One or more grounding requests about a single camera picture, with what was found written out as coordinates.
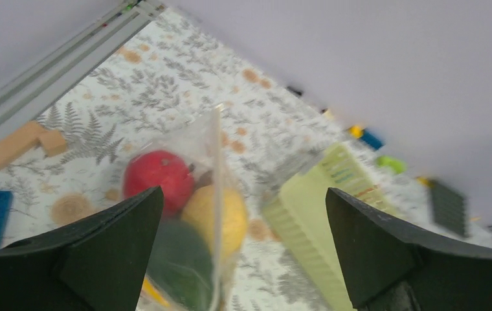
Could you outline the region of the dark green avocado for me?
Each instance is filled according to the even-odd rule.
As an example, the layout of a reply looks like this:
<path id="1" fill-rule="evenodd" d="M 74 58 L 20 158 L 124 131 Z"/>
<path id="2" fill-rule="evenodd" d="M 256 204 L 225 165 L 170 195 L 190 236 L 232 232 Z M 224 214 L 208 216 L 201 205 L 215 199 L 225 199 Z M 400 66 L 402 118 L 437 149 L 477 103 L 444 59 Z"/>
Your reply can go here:
<path id="1" fill-rule="evenodd" d="M 147 278 L 187 310 L 208 310 L 213 264 L 206 242 L 188 223 L 161 220 L 146 268 Z"/>

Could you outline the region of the orange mango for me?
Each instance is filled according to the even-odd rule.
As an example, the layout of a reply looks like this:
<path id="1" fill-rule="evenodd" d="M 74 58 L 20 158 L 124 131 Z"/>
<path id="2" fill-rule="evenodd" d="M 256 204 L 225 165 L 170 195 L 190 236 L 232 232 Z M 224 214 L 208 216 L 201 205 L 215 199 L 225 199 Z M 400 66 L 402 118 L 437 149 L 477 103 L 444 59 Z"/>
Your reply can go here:
<path id="1" fill-rule="evenodd" d="M 142 291 L 151 300 L 163 307 L 170 307 L 169 302 L 157 291 L 152 283 L 145 277 L 142 283 Z"/>

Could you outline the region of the yellow lemon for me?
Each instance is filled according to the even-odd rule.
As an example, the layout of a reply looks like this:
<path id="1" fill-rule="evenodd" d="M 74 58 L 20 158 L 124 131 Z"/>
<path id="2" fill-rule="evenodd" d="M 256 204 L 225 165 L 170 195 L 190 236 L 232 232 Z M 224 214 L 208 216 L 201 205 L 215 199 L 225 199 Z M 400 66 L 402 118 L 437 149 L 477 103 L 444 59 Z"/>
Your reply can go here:
<path id="1" fill-rule="evenodd" d="M 197 189 L 181 213 L 181 220 L 192 225 L 214 251 L 214 186 Z M 248 229 L 248 212 L 242 194 L 233 189 L 223 191 L 221 260 L 237 253 Z"/>

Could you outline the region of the red apple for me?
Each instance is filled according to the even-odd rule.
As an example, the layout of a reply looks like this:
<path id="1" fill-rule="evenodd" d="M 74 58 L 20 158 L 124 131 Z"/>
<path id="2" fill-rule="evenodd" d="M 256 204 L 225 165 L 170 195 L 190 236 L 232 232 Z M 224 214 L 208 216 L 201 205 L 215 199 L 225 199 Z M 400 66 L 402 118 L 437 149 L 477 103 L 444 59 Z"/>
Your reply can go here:
<path id="1" fill-rule="evenodd" d="M 127 165 L 122 193 L 130 198 L 150 187 L 164 194 L 162 215 L 177 215 L 193 193 L 195 179 L 185 161 L 166 150 L 154 150 L 133 158 Z"/>

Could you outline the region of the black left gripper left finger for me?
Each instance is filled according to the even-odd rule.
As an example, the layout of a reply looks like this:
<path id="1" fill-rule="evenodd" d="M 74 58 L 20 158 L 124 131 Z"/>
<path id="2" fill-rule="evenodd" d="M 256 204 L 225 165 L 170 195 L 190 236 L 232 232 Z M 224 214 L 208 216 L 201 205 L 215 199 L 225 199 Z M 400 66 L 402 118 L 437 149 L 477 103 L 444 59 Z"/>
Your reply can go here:
<path id="1" fill-rule="evenodd" d="M 163 205 L 152 187 L 0 249 L 0 310 L 134 310 Z"/>

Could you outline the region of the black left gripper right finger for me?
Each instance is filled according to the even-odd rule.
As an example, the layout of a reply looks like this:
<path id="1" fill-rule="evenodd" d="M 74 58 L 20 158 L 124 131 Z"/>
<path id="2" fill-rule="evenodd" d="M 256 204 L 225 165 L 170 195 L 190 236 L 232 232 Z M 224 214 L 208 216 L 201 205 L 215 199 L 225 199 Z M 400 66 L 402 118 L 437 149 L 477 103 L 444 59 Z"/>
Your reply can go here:
<path id="1" fill-rule="evenodd" d="M 356 310 L 492 310 L 492 248 L 433 233 L 344 191 L 328 221 Z"/>

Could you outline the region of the clear dotted zip top bag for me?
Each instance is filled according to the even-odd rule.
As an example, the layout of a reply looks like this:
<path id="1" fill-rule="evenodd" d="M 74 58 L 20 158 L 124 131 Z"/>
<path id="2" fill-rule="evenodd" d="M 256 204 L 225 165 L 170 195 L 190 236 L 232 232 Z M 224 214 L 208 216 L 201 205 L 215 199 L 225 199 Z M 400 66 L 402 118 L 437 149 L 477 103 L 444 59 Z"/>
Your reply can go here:
<path id="1" fill-rule="evenodd" d="M 223 310 L 247 233 L 248 210 L 225 159 L 218 105 L 151 139 L 122 173 L 122 197 L 164 195 L 138 310 Z"/>

